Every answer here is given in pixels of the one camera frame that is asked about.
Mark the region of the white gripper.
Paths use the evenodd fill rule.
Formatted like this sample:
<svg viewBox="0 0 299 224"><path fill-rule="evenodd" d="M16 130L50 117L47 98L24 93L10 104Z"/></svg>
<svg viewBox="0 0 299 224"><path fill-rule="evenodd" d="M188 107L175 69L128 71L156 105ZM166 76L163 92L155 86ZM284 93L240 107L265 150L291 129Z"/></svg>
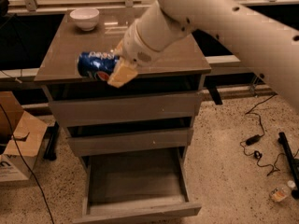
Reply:
<svg viewBox="0 0 299 224"><path fill-rule="evenodd" d="M113 53L123 56L127 60L120 58L110 75L108 85L119 88L134 79L138 72L137 65L150 66L158 60L162 53L151 49L141 38L137 30L139 19L135 20L125 32L122 41L114 48Z"/></svg>

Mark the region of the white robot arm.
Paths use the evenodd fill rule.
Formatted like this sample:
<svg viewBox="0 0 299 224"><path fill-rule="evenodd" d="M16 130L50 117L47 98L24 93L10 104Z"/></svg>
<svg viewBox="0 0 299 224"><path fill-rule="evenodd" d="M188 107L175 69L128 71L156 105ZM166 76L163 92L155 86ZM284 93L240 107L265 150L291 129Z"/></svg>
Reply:
<svg viewBox="0 0 299 224"><path fill-rule="evenodd" d="M121 87L164 49L201 30L231 51L273 91L299 110L299 32L234 0L155 0L114 49L121 57L108 84Z"/></svg>

